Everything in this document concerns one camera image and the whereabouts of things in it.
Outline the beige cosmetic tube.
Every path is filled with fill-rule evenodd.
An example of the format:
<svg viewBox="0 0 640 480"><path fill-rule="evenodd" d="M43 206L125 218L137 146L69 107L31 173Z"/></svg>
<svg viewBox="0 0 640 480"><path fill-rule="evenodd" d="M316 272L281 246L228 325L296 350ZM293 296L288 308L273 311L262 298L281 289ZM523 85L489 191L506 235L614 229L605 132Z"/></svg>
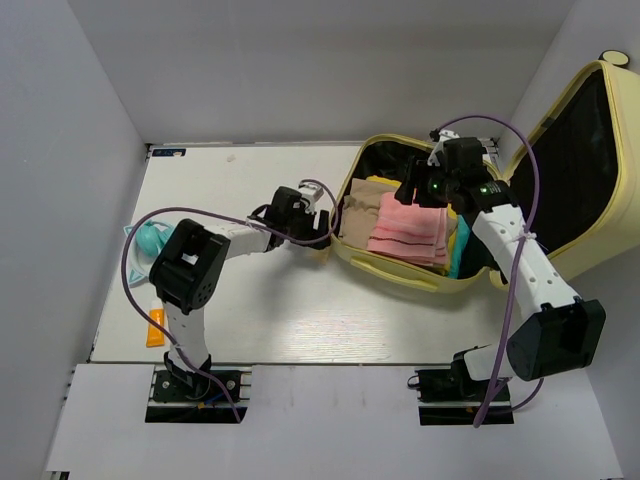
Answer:
<svg viewBox="0 0 640 480"><path fill-rule="evenodd" d="M327 247L321 250L312 250L309 257L319 265L326 265L331 255L331 248Z"/></svg>

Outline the teal garment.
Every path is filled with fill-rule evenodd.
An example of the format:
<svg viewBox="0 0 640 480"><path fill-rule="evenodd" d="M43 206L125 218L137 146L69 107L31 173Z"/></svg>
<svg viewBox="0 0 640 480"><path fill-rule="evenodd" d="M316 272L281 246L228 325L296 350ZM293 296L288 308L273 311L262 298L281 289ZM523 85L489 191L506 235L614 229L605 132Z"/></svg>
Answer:
<svg viewBox="0 0 640 480"><path fill-rule="evenodd" d="M456 217L456 226L450 239L453 241L449 248L449 266L447 277L457 279L460 273L462 257L471 237L471 228L462 216Z"/></svg>

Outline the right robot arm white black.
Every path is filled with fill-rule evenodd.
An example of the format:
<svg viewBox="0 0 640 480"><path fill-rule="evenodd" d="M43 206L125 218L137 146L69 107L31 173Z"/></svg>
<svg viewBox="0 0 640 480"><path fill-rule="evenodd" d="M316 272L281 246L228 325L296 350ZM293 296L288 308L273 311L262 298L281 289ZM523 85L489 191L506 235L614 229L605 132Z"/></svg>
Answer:
<svg viewBox="0 0 640 480"><path fill-rule="evenodd" d="M519 307L522 319L498 344L454 356L453 390L472 399L500 378L532 381L589 366L604 308L597 300L582 299L551 264L513 191L489 173L481 141L447 130L436 136L428 156L410 160L395 197L404 205L451 206L505 276L507 305Z"/></svg>

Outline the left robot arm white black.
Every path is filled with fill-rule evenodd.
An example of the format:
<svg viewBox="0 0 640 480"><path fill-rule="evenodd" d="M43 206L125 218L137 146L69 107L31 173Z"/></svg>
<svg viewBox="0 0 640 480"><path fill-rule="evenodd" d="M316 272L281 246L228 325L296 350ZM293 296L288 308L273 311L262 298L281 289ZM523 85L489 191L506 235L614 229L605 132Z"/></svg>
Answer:
<svg viewBox="0 0 640 480"><path fill-rule="evenodd" d="M211 355L204 335L204 307L212 298L227 260L270 252L284 242L321 250L330 244L330 214L316 203L326 192L317 181L279 187L270 203L246 220L205 227L184 219L175 227L150 271L150 283L163 304L170 350L167 371L188 398L211 387Z"/></svg>

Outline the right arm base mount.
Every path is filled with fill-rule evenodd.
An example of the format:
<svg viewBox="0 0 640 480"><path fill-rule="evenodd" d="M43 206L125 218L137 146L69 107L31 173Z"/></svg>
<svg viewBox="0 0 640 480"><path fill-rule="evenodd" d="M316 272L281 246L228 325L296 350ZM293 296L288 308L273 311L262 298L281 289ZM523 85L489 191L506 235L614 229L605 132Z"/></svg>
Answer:
<svg viewBox="0 0 640 480"><path fill-rule="evenodd" d="M416 369L407 388L417 393L421 426L472 426L487 393L487 381L466 381L450 368Z"/></svg>

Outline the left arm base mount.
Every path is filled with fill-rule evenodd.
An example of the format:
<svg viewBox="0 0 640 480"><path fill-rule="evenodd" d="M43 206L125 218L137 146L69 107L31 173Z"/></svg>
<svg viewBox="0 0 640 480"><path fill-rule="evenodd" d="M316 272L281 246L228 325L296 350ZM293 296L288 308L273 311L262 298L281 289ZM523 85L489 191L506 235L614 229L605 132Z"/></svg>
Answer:
<svg viewBox="0 0 640 480"><path fill-rule="evenodd" d="M212 370L225 386L240 420L244 419L250 399L252 370L249 367L223 367ZM166 369L156 368L152 376L146 406L147 424L237 424L231 404L212 380L192 390Z"/></svg>

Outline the beige garment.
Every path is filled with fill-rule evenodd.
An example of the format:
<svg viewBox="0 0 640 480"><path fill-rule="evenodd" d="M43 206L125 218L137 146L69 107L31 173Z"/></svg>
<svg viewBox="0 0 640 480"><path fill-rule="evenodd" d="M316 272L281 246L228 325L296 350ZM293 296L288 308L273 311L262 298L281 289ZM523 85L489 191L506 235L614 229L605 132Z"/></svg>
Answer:
<svg viewBox="0 0 640 480"><path fill-rule="evenodd" d="M338 238L350 247L365 250L378 219L382 195L396 190L392 185L354 178L343 199Z"/></svg>

